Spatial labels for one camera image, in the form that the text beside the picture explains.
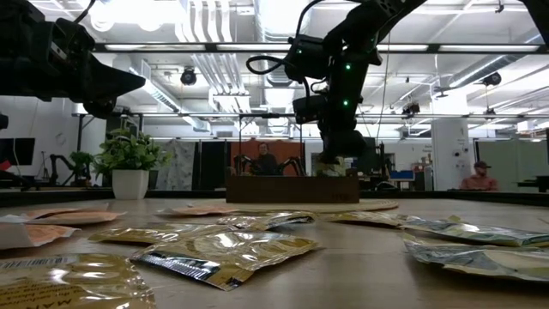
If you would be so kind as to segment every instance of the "wooden table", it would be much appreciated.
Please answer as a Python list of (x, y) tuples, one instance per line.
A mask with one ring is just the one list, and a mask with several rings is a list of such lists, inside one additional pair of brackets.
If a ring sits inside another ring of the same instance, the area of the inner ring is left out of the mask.
[[(30, 209), (81, 207), (104, 201), (0, 209), (0, 215)], [(539, 220), (549, 209), (454, 200), (401, 200), (403, 214), (439, 219), (459, 215), (473, 223), (549, 232)], [(113, 227), (163, 221), (157, 209), (177, 207), (175, 199), (112, 201), (120, 220), (85, 227), (70, 239), (35, 249), (0, 251), (0, 258), (58, 253), (102, 252), (129, 256), (138, 246), (91, 243), (87, 236)], [(214, 222), (216, 217), (184, 220)], [(232, 292), (138, 265), (154, 290), (158, 308), (548, 308), (549, 285), (467, 276), (420, 264), (406, 253), (400, 232), (330, 222), (277, 230), (315, 239), (325, 249), (268, 267)]]

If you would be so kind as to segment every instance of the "curtain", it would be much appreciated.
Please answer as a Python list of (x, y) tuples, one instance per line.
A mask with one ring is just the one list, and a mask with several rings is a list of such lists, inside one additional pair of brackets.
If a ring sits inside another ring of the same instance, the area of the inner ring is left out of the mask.
[(195, 143), (173, 139), (162, 146), (162, 150), (171, 152), (172, 160), (159, 170), (156, 188), (163, 191), (192, 190)]

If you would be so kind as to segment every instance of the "ceiling pipe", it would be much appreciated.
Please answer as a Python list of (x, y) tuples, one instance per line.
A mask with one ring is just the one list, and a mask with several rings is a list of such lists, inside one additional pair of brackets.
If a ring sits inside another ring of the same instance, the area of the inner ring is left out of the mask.
[[(204, 30), (202, 28), (202, 14), (203, 14), (203, 5), (202, 0), (192, 0), (193, 4), (195, 4), (195, 24), (194, 24), (194, 33), (195, 36), (198, 38), (199, 42), (207, 42), (206, 35), (204, 35)], [(211, 54), (206, 55), (199, 55), (202, 56), (202, 65), (204, 68), (208, 71), (208, 73), (212, 74), (212, 80), (215, 82), (217, 86), (221, 88), (221, 93), (230, 93), (230, 89), (228, 85), (225, 85), (223, 83), (224, 78), (222, 79), (223, 74), (220, 74), (219, 65), (213, 64), (214, 58)]]
[[(225, 42), (232, 42), (231, 36), (231, 8), (229, 6), (229, 0), (220, 0), (221, 5), (221, 36)], [(236, 54), (224, 54), (226, 68), (233, 74), (235, 88), (238, 89), (240, 94), (247, 94), (242, 75), (240, 74), (240, 68), (238, 67), (238, 61)]]
[[(192, 32), (192, 26), (190, 25), (190, 3), (189, 0), (180, 0), (179, 9), (181, 10), (181, 15), (183, 18), (181, 22), (175, 25), (175, 34), (178, 37), (180, 42), (190, 42), (195, 43), (196, 38)], [(213, 73), (208, 67), (204, 64), (203, 55), (192, 54), (191, 59), (195, 66), (201, 71), (202, 75), (206, 79), (206, 82), (210, 87), (216, 92), (216, 94), (223, 93), (223, 88), (213, 79)]]
[[(543, 44), (543, 39), (541, 38), (538, 29), (534, 28), (523, 34), (519, 39), (514, 40), (512, 43)], [(521, 60), (524, 57), (526, 57), (526, 55), (501, 55), (485, 57), (476, 64), (472, 64), (463, 71), (454, 74), (449, 79), (449, 86), (451, 88), (462, 88), (470, 83), (477, 82), (482, 78)]]
[[(469, 0), (465, 5), (463, 5), (462, 9), (460, 10), (460, 13), (455, 15), (454, 17), (452, 17), (448, 21), (446, 21), (444, 23), (444, 25), (442, 27), (440, 27), (440, 29), (438, 31), (436, 31), (427, 40), (427, 42), (432, 43), (433, 41), (438, 39), (438, 37), (440, 37), (446, 30), (448, 30), (448, 28), (451, 27), (465, 12), (467, 12), (469, 9), (471, 9), (471, 7), (473, 7), (475, 2), (477, 2), (477, 0)], [(435, 57), (435, 66), (437, 67), (437, 74), (438, 74), (438, 65), (437, 65), (437, 58), (436, 57)], [(440, 79), (440, 76), (434, 76), (432, 78), (426, 79), (425, 83), (429, 83), (429, 84), (432, 85), (433, 83), (437, 82), (439, 79)], [(421, 95), (423, 95), (427, 92), (430, 92), (431, 91), (431, 85), (418, 85), (418, 87), (412, 89), (411, 91), (408, 91), (403, 96), (401, 96), (401, 98), (398, 101), (393, 102), (392, 104), (390, 104), (389, 107), (394, 107), (399, 102), (404, 102), (405, 103), (406, 102), (405, 99), (408, 98), (408, 97), (415, 98), (415, 97), (421, 96)]]

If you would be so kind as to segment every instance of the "gold foil packet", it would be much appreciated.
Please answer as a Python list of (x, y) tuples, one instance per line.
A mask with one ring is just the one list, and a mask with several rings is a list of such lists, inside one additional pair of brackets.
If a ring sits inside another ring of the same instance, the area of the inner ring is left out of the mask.
[(235, 230), (235, 227), (215, 224), (160, 223), (147, 227), (114, 228), (96, 233), (91, 241), (118, 241), (142, 244), (158, 244), (187, 240), (196, 236)]
[(120, 215), (125, 215), (126, 213), (112, 213), (108, 211), (93, 211), (93, 212), (71, 212), (71, 213), (62, 213), (57, 215), (50, 215), (44, 219), (34, 219), (28, 221), (27, 223), (31, 224), (53, 224), (53, 225), (83, 225), (83, 224), (94, 224), (101, 222), (108, 222), (117, 219)]
[(163, 209), (159, 211), (158, 215), (169, 216), (187, 216), (187, 215), (222, 215), (226, 213), (235, 212), (237, 209), (223, 206), (197, 206), (197, 207), (181, 207), (175, 209)]
[(71, 254), (0, 260), (0, 308), (154, 309), (126, 257)]
[(290, 223), (311, 223), (315, 221), (315, 215), (306, 211), (267, 213), (261, 215), (234, 215), (221, 218), (218, 224), (233, 225), (238, 228), (249, 228), (258, 231), (266, 231)]
[(549, 234), (522, 231), (507, 227), (473, 225), (460, 221), (456, 216), (448, 220), (428, 221), (418, 217), (410, 218), (404, 228), (436, 233), (492, 245), (506, 246), (548, 246)]
[(416, 239), (404, 234), (407, 251), (425, 264), (466, 274), (549, 282), (549, 251), (494, 245), (462, 245)]
[(132, 261), (157, 265), (230, 291), (254, 271), (317, 247), (317, 242), (269, 232), (227, 232), (151, 245)]
[(367, 222), (388, 225), (391, 227), (399, 227), (405, 224), (406, 221), (411, 218), (414, 217), (410, 215), (388, 214), (383, 212), (371, 211), (353, 211), (321, 216), (321, 219), (325, 221)]

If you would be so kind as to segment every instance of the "man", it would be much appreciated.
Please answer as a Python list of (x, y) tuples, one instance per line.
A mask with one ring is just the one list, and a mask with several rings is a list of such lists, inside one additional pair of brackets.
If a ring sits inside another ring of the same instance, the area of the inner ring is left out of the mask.
[(274, 155), (268, 152), (268, 144), (262, 142), (258, 146), (259, 156), (256, 160), (256, 166), (253, 173), (255, 175), (276, 175), (276, 168), (278, 163), (276, 163), (276, 158)]
[(474, 175), (462, 181), (461, 190), (498, 191), (498, 181), (487, 176), (488, 168), (486, 162), (474, 163)]

